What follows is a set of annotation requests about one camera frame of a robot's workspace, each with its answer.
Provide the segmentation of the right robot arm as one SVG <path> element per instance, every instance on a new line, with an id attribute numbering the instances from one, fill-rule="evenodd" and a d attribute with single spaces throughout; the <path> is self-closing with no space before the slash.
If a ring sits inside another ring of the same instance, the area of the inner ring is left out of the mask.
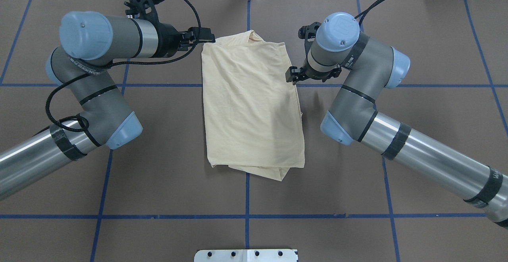
<path id="1" fill-rule="evenodd" d="M 302 67 L 291 66 L 287 82 L 313 79 L 325 82 L 349 71 L 325 112 L 321 132 L 346 146 L 353 141 L 375 150 L 386 160 L 419 173 L 482 210 L 507 228 L 507 176 L 379 111 L 376 99 L 383 89 L 399 86 L 410 68 L 410 58 L 361 31 L 346 12 L 327 16 L 322 23 L 302 26 L 305 41 Z"/>

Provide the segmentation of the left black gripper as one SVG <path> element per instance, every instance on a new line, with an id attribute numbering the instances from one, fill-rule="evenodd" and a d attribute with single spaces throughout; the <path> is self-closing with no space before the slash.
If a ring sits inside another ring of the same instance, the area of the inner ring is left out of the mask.
<path id="1" fill-rule="evenodd" d="M 156 5 L 165 0 L 128 0 L 125 14 L 131 18 L 139 32 L 139 48 L 135 58 L 169 58 L 180 49 L 198 44 L 215 43 L 215 35 L 207 27 L 190 27 L 185 32 L 176 30 L 171 24 L 159 21 Z"/>

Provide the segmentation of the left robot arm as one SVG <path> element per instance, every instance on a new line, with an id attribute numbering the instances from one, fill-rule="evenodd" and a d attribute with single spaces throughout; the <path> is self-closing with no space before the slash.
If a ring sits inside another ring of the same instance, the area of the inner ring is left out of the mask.
<path id="1" fill-rule="evenodd" d="M 71 11 L 59 28 L 60 46 L 46 61 L 57 87 L 45 113 L 51 124 L 1 154 L 1 199 L 6 199 L 101 146 L 116 150 L 143 127 L 108 70 L 119 65 L 160 65 L 184 59 L 216 38 L 203 27 L 179 31 L 162 23 L 156 5 L 165 0 L 128 0 L 125 16 Z"/>

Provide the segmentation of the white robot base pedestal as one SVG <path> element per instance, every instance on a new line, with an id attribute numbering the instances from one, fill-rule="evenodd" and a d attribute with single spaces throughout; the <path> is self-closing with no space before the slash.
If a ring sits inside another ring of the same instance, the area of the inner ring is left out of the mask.
<path id="1" fill-rule="evenodd" d="M 200 250 L 194 262 L 298 262 L 294 249 L 220 249 Z"/>

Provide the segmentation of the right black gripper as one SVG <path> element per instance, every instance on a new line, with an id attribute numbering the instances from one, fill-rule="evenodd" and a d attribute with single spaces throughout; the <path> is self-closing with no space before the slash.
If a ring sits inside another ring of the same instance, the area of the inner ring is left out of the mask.
<path id="1" fill-rule="evenodd" d="M 330 52 L 324 50 L 316 41 L 317 31 L 321 23 L 314 22 L 304 25 L 298 30 L 298 38 L 304 41 L 306 59 L 301 68 L 289 67 L 285 73 L 285 81 L 296 85 L 300 81 L 313 79 L 325 82 L 341 75 L 338 63 L 328 58 Z"/>

